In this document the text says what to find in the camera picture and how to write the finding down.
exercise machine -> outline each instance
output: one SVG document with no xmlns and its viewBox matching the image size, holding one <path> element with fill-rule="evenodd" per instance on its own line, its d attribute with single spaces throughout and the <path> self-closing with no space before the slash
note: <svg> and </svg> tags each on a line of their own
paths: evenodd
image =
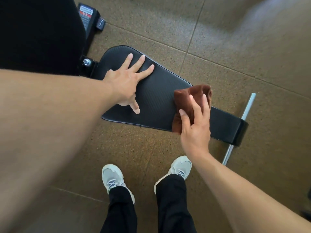
<svg viewBox="0 0 311 233">
<path fill-rule="evenodd" d="M 87 52 L 96 31 L 102 31 L 105 20 L 88 5 L 73 0 L 1 0 L 3 47 L 0 68 L 46 74 L 76 75 L 102 80 L 110 69 L 117 70 L 128 54 L 132 65 L 142 52 L 130 46 L 108 49 L 99 62 Z M 140 70 L 155 65 L 153 73 L 139 82 L 136 101 L 140 114 L 129 106 L 115 105 L 102 115 L 108 121 L 171 131 L 176 108 L 173 93 L 192 85 L 146 56 Z M 245 121 L 256 94 L 253 93 L 241 118 L 211 108 L 211 136 L 229 144 L 223 164 L 233 147 L 239 146 L 247 130 Z"/>
</svg>

shoe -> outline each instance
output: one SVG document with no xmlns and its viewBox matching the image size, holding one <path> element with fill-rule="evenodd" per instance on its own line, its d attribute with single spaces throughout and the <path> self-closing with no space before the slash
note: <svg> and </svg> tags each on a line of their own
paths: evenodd
<svg viewBox="0 0 311 233">
<path fill-rule="evenodd" d="M 181 176 L 183 179 L 186 180 L 187 177 L 189 176 L 191 168 L 192 162 L 187 158 L 187 156 L 184 155 L 175 159 L 171 165 L 171 168 L 169 169 L 168 174 L 160 178 L 160 180 L 158 180 L 157 183 L 155 184 L 153 188 L 155 194 L 156 194 L 156 186 L 160 181 L 162 181 L 162 179 L 166 178 L 170 174 L 177 174 L 178 176 Z"/>
<path fill-rule="evenodd" d="M 124 183 L 123 174 L 117 166 L 114 164 L 107 164 L 103 167 L 101 171 L 101 177 L 103 179 L 104 186 L 109 194 L 110 190 L 116 186 L 124 186 L 131 194 L 133 204 L 135 203 L 135 198 L 132 192 L 127 188 Z"/>
</svg>

fingernail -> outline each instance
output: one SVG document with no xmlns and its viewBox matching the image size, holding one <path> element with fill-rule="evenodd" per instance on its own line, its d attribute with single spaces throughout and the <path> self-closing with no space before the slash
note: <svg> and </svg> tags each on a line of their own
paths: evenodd
<svg viewBox="0 0 311 233">
<path fill-rule="evenodd" d="M 183 116 L 183 115 L 186 114 L 186 112 L 184 110 L 182 110 L 182 109 L 179 110 L 179 113 L 180 113 L 180 116 Z"/>
</svg>

warning label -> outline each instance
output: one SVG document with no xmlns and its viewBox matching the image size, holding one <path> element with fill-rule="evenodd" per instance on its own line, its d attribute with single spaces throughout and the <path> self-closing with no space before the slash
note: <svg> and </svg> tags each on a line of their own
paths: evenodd
<svg viewBox="0 0 311 233">
<path fill-rule="evenodd" d="M 88 8 L 86 6 L 80 6 L 80 17 L 82 19 L 85 31 L 89 25 L 89 22 L 92 18 L 93 10 L 91 8 Z"/>
</svg>

forearm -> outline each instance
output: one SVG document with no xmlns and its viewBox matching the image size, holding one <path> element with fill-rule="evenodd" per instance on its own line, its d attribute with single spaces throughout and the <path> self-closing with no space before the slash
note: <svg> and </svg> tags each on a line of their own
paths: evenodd
<svg viewBox="0 0 311 233">
<path fill-rule="evenodd" d="M 0 70 L 0 99 L 4 227 L 77 153 L 117 98 L 102 81 Z"/>
<path fill-rule="evenodd" d="M 220 164 L 210 154 L 196 156 L 192 162 L 235 232 L 311 231 L 311 223 Z"/>
</svg>

